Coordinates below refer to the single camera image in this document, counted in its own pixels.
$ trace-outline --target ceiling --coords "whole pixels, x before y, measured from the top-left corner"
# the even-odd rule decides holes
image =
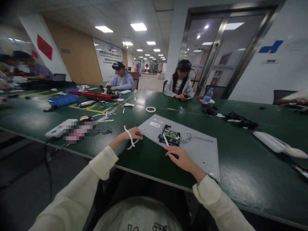
[[[126,49],[133,57],[150,54],[168,56],[175,0],[27,0],[16,1],[2,18],[7,24],[23,28],[18,16],[40,13],[70,28]],[[130,24],[144,23],[146,31],[135,31]],[[113,33],[103,33],[95,26],[107,26]]]

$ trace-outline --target hand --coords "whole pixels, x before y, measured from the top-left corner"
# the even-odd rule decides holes
[[[137,127],[133,127],[131,129],[128,130],[129,133],[132,135],[133,140],[143,140],[143,135],[142,132],[140,131],[139,128]],[[121,133],[119,135],[121,137],[122,140],[130,140],[131,138],[129,137],[127,131]]]

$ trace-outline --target white tape roll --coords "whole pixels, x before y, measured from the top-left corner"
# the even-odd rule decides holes
[[[147,112],[156,112],[156,108],[155,108],[155,107],[147,107],[145,110],[146,110]]]

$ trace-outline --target water bottle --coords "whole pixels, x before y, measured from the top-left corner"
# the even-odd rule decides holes
[[[210,88],[204,95],[204,98],[203,98],[203,101],[202,103],[203,104],[208,104],[209,101],[211,100],[212,96],[213,96],[213,91],[214,91],[214,88]]]

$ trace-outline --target cuff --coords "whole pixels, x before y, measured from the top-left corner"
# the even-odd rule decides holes
[[[214,204],[221,196],[221,188],[208,175],[192,188],[195,197],[204,206]]]
[[[111,147],[107,146],[89,162],[89,165],[100,179],[106,180],[109,178],[109,170],[115,165],[118,159]]]

